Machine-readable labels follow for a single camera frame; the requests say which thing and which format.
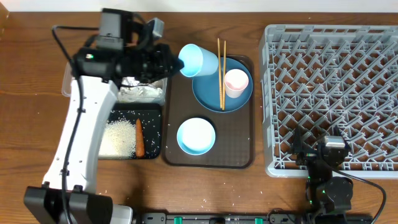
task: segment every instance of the light blue cup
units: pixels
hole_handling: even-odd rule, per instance
[[[185,77],[212,75],[218,69],[217,56],[195,44],[185,45],[178,58],[184,62],[184,67],[180,72]]]
[[[216,141],[214,127],[205,119],[191,118],[177,131],[177,143],[189,155],[199,156],[208,152]]]

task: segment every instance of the chopstick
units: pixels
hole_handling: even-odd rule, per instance
[[[223,94],[222,94],[222,86],[221,86],[221,56],[220,56],[220,38],[217,38],[218,43],[218,83],[220,86],[220,108],[223,109]]]
[[[223,71],[223,111],[225,110],[225,66],[226,66],[226,41],[224,40],[224,71]]]

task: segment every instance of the wooden tabletop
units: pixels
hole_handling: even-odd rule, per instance
[[[256,160],[245,170],[172,167],[161,157],[149,161],[99,161],[97,194],[140,210],[170,213],[263,213],[272,208],[306,209],[304,179],[271,178],[262,145],[258,46],[269,24],[398,25],[398,14],[325,13],[143,13],[165,22],[162,42],[172,51],[188,43],[254,62]],[[61,95],[66,60],[51,36],[54,24],[98,26],[99,13],[12,12],[0,41],[0,223],[35,223],[23,204],[28,185],[40,186],[57,150],[69,98]],[[90,32],[60,31],[73,54]],[[376,180],[387,192],[378,223],[398,222],[398,182]],[[351,213],[375,215],[378,189],[354,181]]]

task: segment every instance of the blue plate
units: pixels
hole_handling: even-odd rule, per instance
[[[177,143],[187,154],[199,156],[208,152],[216,141],[214,127],[203,118],[191,118],[178,128]]]
[[[221,58],[221,72],[223,70],[224,59]],[[194,77],[192,81],[192,90],[195,98],[205,108],[219,112],[227,113],[235,111],[245,105],[253,92],[253,79],[249,70],[237,60],[231,58],[226,59],[226,72],[232,69],[240,69],[249,77],[249,85],[238,98],[230,98],[225,94],[225,110],[220,108],[220,86],[218,83],[218,70],[212,75],[202,77]]]

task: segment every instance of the lattice basket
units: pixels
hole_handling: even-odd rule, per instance
[[[288,153],[297,126],[314,146],[337,126],[351,152],[339,167],[398,178],[398,27],[269,25],[259,46],[266,172],[307,177]]]

